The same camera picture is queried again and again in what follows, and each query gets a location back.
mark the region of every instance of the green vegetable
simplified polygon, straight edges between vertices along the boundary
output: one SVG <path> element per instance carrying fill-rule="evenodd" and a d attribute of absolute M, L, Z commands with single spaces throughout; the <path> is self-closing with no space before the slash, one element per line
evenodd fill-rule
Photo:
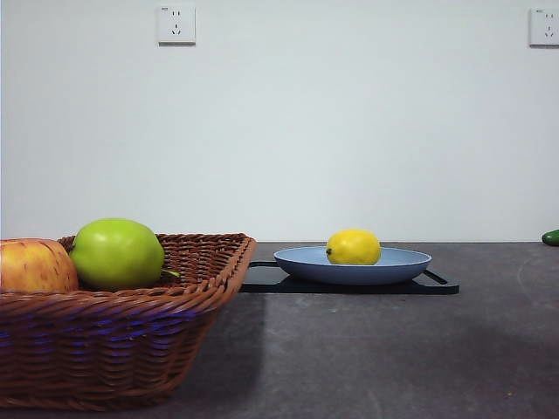
<path fill-rule="evenodd" d="M 553 230 L 542 236 L 542 241 L 550 246 L 559 246 L 559 230 Z"/>

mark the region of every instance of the table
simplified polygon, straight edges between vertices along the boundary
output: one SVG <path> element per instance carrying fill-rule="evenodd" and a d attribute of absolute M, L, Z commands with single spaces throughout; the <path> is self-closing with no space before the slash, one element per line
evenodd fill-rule
<path fill-rule="evenodd" d="M 261 243 L 253 260 L 310 243 Z M 159 406 L 23 418 L 559 417 L 559 247 L 383 244 L 432 255 L 454 295 L 240 293 Z"/>

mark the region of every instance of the electrical outlet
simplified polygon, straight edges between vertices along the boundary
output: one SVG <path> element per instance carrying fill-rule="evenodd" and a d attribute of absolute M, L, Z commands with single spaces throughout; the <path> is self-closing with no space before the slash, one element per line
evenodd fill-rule
<path fill-rule="evenodd" d="M 158 41 L 160 45 L 196 43 L 196 8 L 192 4 L 159 7 Z"/>
<path fill-rule="evenodd" d="M 559 46 L 559 9 L 530 10 L 530 45 Z"/>

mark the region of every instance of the brown wicker basket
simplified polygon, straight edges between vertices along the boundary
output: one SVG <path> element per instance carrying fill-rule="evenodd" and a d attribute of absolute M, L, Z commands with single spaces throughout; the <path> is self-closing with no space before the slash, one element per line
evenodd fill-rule
<path fill-rule="evenodd" d="M 157 404 L 183 381 L 256 242 L 244 234 L 157 235 L 149 289 L 0 293 L 0 407 L 114 410 Z M 73 237 L 59 240 L 68 251 Z"/>

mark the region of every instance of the yellow lemon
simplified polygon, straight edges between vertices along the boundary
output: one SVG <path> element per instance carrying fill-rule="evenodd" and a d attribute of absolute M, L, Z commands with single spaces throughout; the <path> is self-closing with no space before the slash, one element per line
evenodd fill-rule
<path fill-rule="evenodd" d="M 331 264 L 375 264 L 381 257 L 381 245 L 370 231 L 341 230 L 328 240 L 326 255 Z"/>

